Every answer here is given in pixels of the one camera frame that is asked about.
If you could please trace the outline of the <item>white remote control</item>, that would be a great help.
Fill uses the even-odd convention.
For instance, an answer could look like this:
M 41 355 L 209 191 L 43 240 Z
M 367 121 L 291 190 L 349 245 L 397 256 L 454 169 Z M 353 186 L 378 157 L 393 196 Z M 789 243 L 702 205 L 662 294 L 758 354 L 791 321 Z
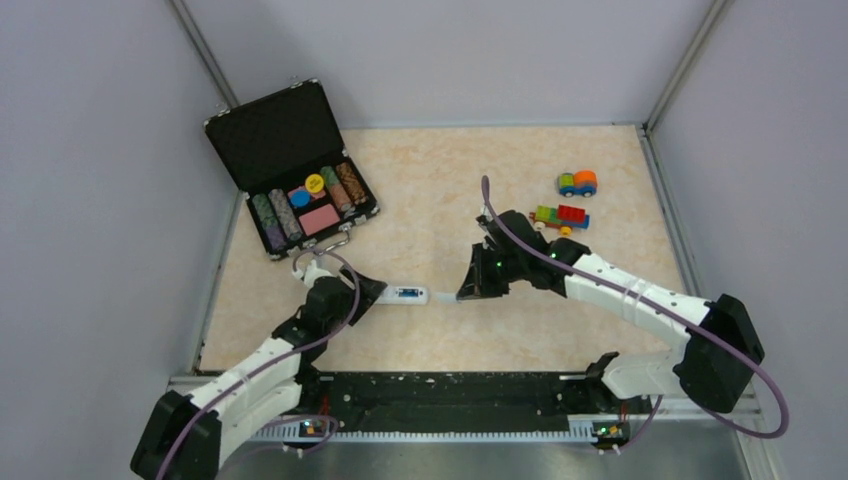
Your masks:
M 429 301 L 429 292 L 424 287 L 387 286 L 375 300 L 379 305 L 423 306 Z

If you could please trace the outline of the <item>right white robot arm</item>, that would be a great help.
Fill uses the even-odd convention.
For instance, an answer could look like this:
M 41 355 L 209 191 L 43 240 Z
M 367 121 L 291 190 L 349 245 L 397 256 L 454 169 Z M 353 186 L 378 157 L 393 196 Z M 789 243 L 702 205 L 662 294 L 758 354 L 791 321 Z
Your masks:
M 667 350 L 608 353 L 587 369 L 589 404 L 612 412 L 626 399 L 685 397 L 716 413 L 738 403 L 764 349 L 744 303 L 728 294 L 715 300 L 660 287 L 605 261 L 568 238 L 546 240 L 525 216 L 506 211 L 476 219 L 485 237 L 472 247 L 458 300 L 498 298 L 526 281 L 539 290 L 586 302 L 618 315 L 660 339 Z

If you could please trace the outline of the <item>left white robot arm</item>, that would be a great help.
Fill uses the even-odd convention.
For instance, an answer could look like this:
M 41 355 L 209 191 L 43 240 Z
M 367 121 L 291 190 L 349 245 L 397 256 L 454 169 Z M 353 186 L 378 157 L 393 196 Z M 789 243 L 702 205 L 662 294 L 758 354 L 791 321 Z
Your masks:
M 236 366 L 188 393 L 169 390 L 158 399 L 131 457 L 132 472 L 143 479 L 213 479 L 272 420 L 317 407 L 320 386 L 298 374 L 388 285 L 348 267 L 332 273 L 310 264 L 294 275 L 307 294 L 292 317 Z

